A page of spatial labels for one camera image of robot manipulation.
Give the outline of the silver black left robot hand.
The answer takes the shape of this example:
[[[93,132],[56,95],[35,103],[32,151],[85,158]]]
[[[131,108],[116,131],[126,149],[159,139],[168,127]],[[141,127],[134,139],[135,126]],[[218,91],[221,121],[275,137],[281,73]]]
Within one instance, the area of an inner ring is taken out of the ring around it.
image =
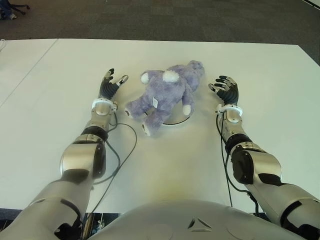
[[[117,93],[118,89],[129,79],[128,75],[123,75],[121,78],[112,82],[113,74],[115,72],[114,68],[109,69],[100,84],[98,97],[111,100],[113,96]]]

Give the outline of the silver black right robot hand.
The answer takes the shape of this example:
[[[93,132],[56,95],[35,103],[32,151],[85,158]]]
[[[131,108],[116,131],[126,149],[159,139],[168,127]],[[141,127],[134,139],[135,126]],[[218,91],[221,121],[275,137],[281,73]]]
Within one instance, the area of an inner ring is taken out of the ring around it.
[[[223,101],[225,105],[238,104],[238,85],[231,77],[221,75],[215,79],[214,83],[209,83],[208,87]]]

